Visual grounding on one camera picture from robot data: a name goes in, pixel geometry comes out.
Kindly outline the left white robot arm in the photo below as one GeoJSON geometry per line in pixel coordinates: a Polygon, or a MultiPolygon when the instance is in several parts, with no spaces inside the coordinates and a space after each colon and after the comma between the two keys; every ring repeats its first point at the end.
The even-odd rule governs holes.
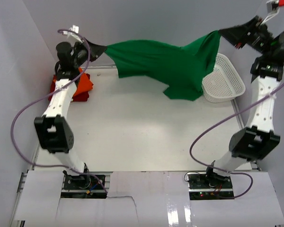
{"type": "Polygon", "coordinates": [[[59,60],[55,65],[55,94],[43,115],[34,120],[41,148],[65,166],[64,174],[80,189],[91,185],[91,177],[86,174],[89,171],[87,165],[72,150],[74,135],[66,120],[71,100],[79,86],[78,81],[72,80],[80,75],[80,66],[84,62],[95,61],[107,49],[106,46],[87,43],[89,47],[82,42],[57,44],[59,60]]]}

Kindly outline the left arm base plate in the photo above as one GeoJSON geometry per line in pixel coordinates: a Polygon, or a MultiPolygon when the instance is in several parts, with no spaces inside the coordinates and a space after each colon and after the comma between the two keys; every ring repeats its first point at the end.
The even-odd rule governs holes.
{"type": "Polygon", "coordinates": [[[66,170],[63,171],[64,180],[62,184],[61,198],[64,199],[105,199],[107,193],[100,184],[103,184],[106,190],[109,189],[110,175],[69,175],[66,170]]]}

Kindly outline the green t shirt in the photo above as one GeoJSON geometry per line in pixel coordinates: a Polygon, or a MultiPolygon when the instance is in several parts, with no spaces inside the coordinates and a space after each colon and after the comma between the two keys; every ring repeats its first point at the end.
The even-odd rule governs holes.
{"type": "Polygon", "coordinates": [[[163,93],[169,99],[195,101],[203,95],[203,78],[213,72],[220,38],[213,31],[185,46],[129,40],[109,45],[105,53],[120,78],[147,76],[168,86],[163,93]]]}

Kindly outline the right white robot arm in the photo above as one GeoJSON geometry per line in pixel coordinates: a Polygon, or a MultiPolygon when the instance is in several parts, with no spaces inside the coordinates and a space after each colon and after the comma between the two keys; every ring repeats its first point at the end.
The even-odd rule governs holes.
{"type": "Polygon", "coordinates": [[[255,16],[243,25],[221,29],[219,34],[236,48],[247,44],[261,56],[250,70],[253,106],[247,124],[232,136],[227,153],[206,170],[204,182],[211,189],[227,181],[239,166],[264,159],[281,138],[274,132],[273,111],[274,92],[284,73],[284,31],[273,37],[264,20],[255,16]]]}

